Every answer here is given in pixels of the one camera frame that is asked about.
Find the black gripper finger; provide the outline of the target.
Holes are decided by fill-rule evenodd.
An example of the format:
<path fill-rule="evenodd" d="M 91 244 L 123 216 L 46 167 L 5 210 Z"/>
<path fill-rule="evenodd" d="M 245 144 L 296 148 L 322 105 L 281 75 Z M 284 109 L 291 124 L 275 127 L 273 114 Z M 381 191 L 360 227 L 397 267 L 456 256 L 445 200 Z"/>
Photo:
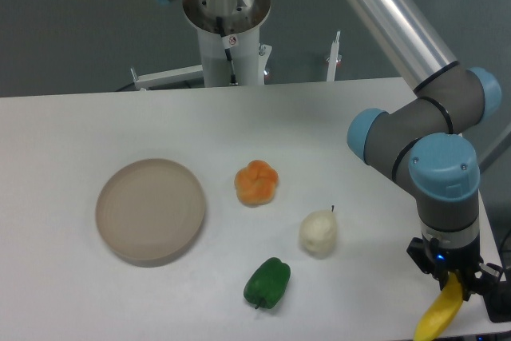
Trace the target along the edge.
<path fill-rule="evenodd" d="M 432 254 L 426 240 L 414 237 L 410 241 L 406 253 L 422 273 L 431 275 L 438 282 L 440 289 L 445 287 L 447 283 L 445 258 L 440 253 Z"/>
<path fill-rule="evenodd" d="M 472 295 L 485 295 L 501 281 L 504 269 L 496 264 L 475 263 L 458 271 L 462 298 L 469 301 Z"/>

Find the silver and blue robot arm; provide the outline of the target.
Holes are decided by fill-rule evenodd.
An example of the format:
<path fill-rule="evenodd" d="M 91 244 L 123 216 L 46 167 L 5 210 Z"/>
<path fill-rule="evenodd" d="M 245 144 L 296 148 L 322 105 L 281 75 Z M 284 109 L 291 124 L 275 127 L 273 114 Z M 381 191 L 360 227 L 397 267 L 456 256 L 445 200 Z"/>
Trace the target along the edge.
<path fill-rule="evenodd" d="M 488 295 L 501 285 L 500 266 L 480 255 L 480 170 L 463 132 L 501 102 L 495 77 L 466 69 L 411 0 L 348 0 L 393 63 L 415 99 L 394 113 L 361 112 L 347 144 L 365 164 L 414 197 L 421 236 L 407 249 L 419 269 L 441 286 L 449 273 L 462 295 Z M 263 83 L 263 47 L 257 34 L 270 0 L 183 0 L 200 37 L 200 69 L 178 78 L 202 77 L 207 86 Z"/>

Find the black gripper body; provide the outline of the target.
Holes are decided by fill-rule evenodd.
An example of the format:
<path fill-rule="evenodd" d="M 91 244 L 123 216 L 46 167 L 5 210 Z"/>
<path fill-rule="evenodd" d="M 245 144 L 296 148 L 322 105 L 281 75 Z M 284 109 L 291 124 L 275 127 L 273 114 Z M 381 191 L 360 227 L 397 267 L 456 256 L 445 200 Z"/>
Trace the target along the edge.
<path fill-rule="evenodd" d="M 482 258 L 480 256 L 480 235 L 477 234 L 472 241 L 468 244 L 458 248 L 447 248 L 437 238 L 428 240 L 424 236 L 419 239 L 424 239 L 429 243 L 429 248 L 432 254 L 436 255 L 440 253 L 446 261 L 447 271 L 454 272 L 459 271 L 462 268 L 481 263 Z"/>

